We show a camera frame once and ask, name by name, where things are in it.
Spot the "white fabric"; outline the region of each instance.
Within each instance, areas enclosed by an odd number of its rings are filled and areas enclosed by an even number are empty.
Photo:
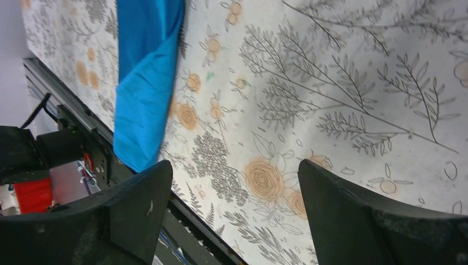
[[[30,48],[112,128],[100,101],[114,101],[112,0],[102,21],[68,15],[101,1],[65,0],[66,9],[33,1],[25,23],[52,30],[57,52],[46,55],[51,38],[36,42],[31,31]],[[467,214],[467,8],[465,0],[189,1],[161,149],[174,191],[251,264],[317,261],[296,176],[304,158],[387,197]],[[84,42],[61,15],[99,31]],[[55,65],[72,71],[90,45],[102,51],[95,66],[85,63],[96,67],[97,90]]]

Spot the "screw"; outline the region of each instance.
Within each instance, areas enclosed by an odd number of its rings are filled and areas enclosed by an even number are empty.
[[[104,172],[104,168],[101,165],[99,165],[99,167],[96,167],[96,172],[98,173]]]

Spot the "wire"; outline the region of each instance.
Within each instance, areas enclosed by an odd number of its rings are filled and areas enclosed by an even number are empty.
[[[93,173],[93,162],[91,161],[89,154],[84,153],[83,158],[84,168],[87,168],[91,173]]]
[[[165,236],[163,232],[159,232],[159,237],[166,243],[166,245],[172,250],[172,252],[184,263],[185,265],[190,265],[190,263],[182,256],[181,252],[175,249],[172,244],[169,242],[169,239]]]
[[[49,101],[51,97],[50,93],[46,93],[44,98],[41,100],[41,102],[38,104],[38,106],[34,109],[34,111],[31,113],[31,115],[28,117],[28,119],[24,122],[24,124],[20,127],[21,129],[26,128],[29,124],[33,122],[33,120],[36,118],[36,116],[39,114],[41,109],[44,109],[45,113],[49,115],[55,122],[58,121],[57,117],[55,117],[47,108],[47,101]]]

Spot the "leafy branch print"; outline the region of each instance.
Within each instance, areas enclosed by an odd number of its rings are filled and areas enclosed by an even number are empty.
[[[314,79],[318,81],[315,87],[323,85],[337,87],[365,112],[367,112],[367,109],[372,109],[368,103],[374,103],[374,100],[364,99],[364,101],[368,102],[364,104],[362,96],[371,92],[374,89],[374,84],[370,86],[364,84],[367,73],[365,72],[359,76],[358,70],[354,68],[354,62],[350,61],[348,68],[347,55],[345,55],[343,66],[340,65],[340,58],[333,57],[335,64],[330,65],[330,67],[338,68],[337,74],[343,78],[342,80],[335,81],[328,74],[328,67],[316,62],[317,58],[312,51],[313,46],[309,43],[309,40],[307,38],[300,40],[299,33],[293,29],[292,25],[287,27],[280,26],[278,35],[283,45],[283,52],[291,58],[290,66],[294,77],[300,76],[302,82]],[[311,91],[322,94],[320,90]]]
[[[359,71],[354,67],[354,62],[348,62],[348,55],[344,56],[342,65],[340,58],[333,56],[333,61],[335,65],[332,65],[334,68],[338,68],[337,74],[341,75],[342,80],[337,82],[343,85],[348,93],[349,97],[352,97],[353,101],[356,102],[364,111],[373,110],[374,108],[370,106],[372,103],[377,103],[377,100],[371,98],[363,98],[369,92],[371,92],[375,83],[371,83],[369,86],[364,84],[364,81],[367,77],[367,72],[364,72],[362,75],[359,74]]]
[[[324,18],[320,16],[317,9],[311,9],[308,5],[294,7],[283,0],[287,7],[310,18],[313,30],[320,29],[326,33],[334,32],[333,27],[339,27],[348,29],[352,34],[356,30],[361,31],[364,34],[366,43],[373,50],[383,53],[385,56],[389,56],[393,49],[389,48],[388,45],[390,38],[386,38],[384,34],[394,29],[402,30],[407,34],[411,30],[411,33],[419,34],[423,38],[430,36],[432,42],[437,39],[441,39],[442,42],[448,39],[453,39],[454,42],[468,42],[468,31],[463,30],[464,22],[468,21],[468,16],[454,18],[454,8],[448,8],[440,17],[433,11],[432,7],[436,4],[436,1],[433,0],[414,1],[413,11],[409,15],[396,13],[393,24],[378,24],[382,10],[392,8],[392,2],[391,0],[380,1],[377,6],[368,10],[363,8],[362,12],[345,14],[335,18]],[[363,23],[364,18],[367,18],[371,24]],[[325,37],[323,38],[325,39],[324,42],[329,47],[338,51],[341,49],[342,46],[329,41],[329,34],[326,34]],[[341,41],[340,44],[345,45],[343,39],[339,40]]]
[[[294,126],[295,120],[305,121],[318,110],[340,107],[341,104],[321,107],[312,100],[300,99],[294,86],[287,85],[278,78],[271,78],[267,88],[262,89],[269,101],[257,103],[262,114],[260,119],[267,123],[267,127],[274,126],[275,130],[281,125],[286,129],[288,124]]]
[[[396,67],[398,70],[396,73],[398,76],[388,78],[389,68],[386,63],[382,71],[377,71],[379,79],[385,82],[386,88],[384,91],[387,93],[404,94],[405,107],[412,109],[417,116],[427,119],[432,139],[437,143],[434,130],[439,121],[454,119],[460,116],[459,113],[445,115],[441,115],[440,113],[440,106],[454,102],[455,97],[441,100],[440,97],[445,90],[445,85],[438,86],[436,77],[426,78],[429,62],[420,63],[419,54],[411,62],[407,54],[404,56],[398,55],[397,58],[398,63]]]
[[[271,264],[305,265],[297,254],[290,248],[285,249],[276,236],[267,227],[249,225],[248,220],[240,213],[225,212],[224,217],[229,223],[237,227],[241,236],[253,244],[258,244],[261,255]]]
[[[370,97],[370,92],[376,85],[375,83],[365,84],[364,81],[367,77],[367,73],[356,71],[353,62],[349,60],[346,55],[344,55],[342,59],[333,56],[334,63],[329,65],[329,67],[321,63],[315,63],[316,56],[313,52],[312,40],[306,36],[300,37],[299,33],[296,32],[291,25],[289,25],[289,27],[280,26],[279,32],[277,33],[278,37],[274,37],[272,33],[263,33],[258,28],[254,29],[253,26],[248,26],[246,32],[248,36],[244,38],[245,43],[240,48],[240,56],[254,75],[262,77],[268,74],[269,76],[268,87],[262,89],[268,102],[257,103],[261,113],[260,118],[268,123],[268,126],[274,126],[275,129],[277,129],[279,126],[286,128],[288,124],[291,124],[294,127],[295,123],[305,121],[317,111],[345,107],[351,112],[354,112],[355,115],[363,115],[366,119],[372,118],[395,129],[394,132],[377,132],[373,136],[366,137],[366,140],[357,139],[359,142],[356,141],[356,143],[353,144],[353,148],[358,152],[364,150],[365,153],[372,155],[379,152],[381,154],[386,153],[387,151],[391,151],[391,139],[398,135],[411,134],[412,136],[427,140],[457,153],[456,150],[440,144],[434,137],[426,137],[417,132],[410,132],[410,129],[403,128],[393,122],[385,120],[378,114],[373,114],[372,111],[374,108],[372,104],[377,103],[377,101]],[[264,58],[271,58],[270,54],[272,54],[272,52],[266,52],[266,49],[263,47],[264,45],[256,43],[256,40],[260,39],[260,36],[274,38],[272,43],[279,43],[279,45],[283,47],[280,51],[275,50],[275,54],[278,54],[278,56],[275,57],[276,63],[265,63]],[[336,74],[328,75],[329,69],[336,70]],[[421,86],[422,84],[419,83],[419,78],[422,78],[423,74],[425,75],[425,66],[419,66],[417,70],[411,70],[411,73],[414,75],[413,77],[418,82],[418,85]],[[398,79],[398,81],[387,79],[388,82],[393,82],[396,86],[401,86],[400,90],[406,91],[400,79]],[[343,92],[343,96],[347,98],[342,99],[339,95],[335,96],[332,94],[329,96],[329,94],[323,93],[320,87],[324,85],[327,85],[327,89],[338,88]],[[437,101],[439,101],[439,106],[441,103],[440,90],[443,89],[431,88],[428,93],[432,94],[427,96],[425,94],[426,91],[421,89],[422,94],[411,93],[410,96],[421,100],[422,97],[424,97],[428,102],[435,101],[434,105],[428,107],[430,112],[433,109],[436,114],[436,116],[433,114],[432,118],[428,116],[428,119],[434,119],[435,121],[439,121],[441,118],[441,116],[437,118],[440,109],[437,108],[436,104]],[[304,93],[309,93],[312,97],[304,98],[299,96]],[[452,99],[445,100],[444,104],[450,103],[451,100]],[[444,116],[444,119],[456,118],[458,115],[459,114],[450,114]],[[437,122],[431,120],[431,130],[434,130],[434,125],[436,124]],[[325,128],[323,129],[326,133],[329,133],[331,130],[331,128],[327,128],[328,130],[325,130]]]
[[[328,137],[335,136],[336,139],[342,135],[344,140],[354,140],[353,148],[358,153],[364,150],[366,154],[384,155],[386,151],[392,151],[391,139],[404,132],[369,132],[366,130],[365,120],[362,115],[358,118],[356,114],[351,113],[347,118],[341,112],[325,114],[320,117],[321,122],[317,125],[322,132],[327,133]]]

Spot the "black metal rail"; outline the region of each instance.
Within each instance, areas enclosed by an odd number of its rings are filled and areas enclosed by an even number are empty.
[[[51,93],[52,97],[47,107],[57,113],[57,107],[63,105],[74,123],[80,123],[83,130],[94,134],[95,139],[98,139],[99,148],[105,149],[104,152],[110,161],[104,167],[107,169],[104,174],[101,172],[99,175],[100,189],[106,189],[135,174],[114,156],[113,134],[109,128],[65,84],[38,59],[25,59],[24,67],[28,85],[34,94],[43,97],[47,92]],[[184,262],[194,265],[247,264],[174,193],[171,193],[167,208],[162,232],[166,240],[170,240],[171,246],[160,239],[156,248],[156,256],[164,265]],[[183,259],[173,253],[171,248],[180,248],[183,251]]]

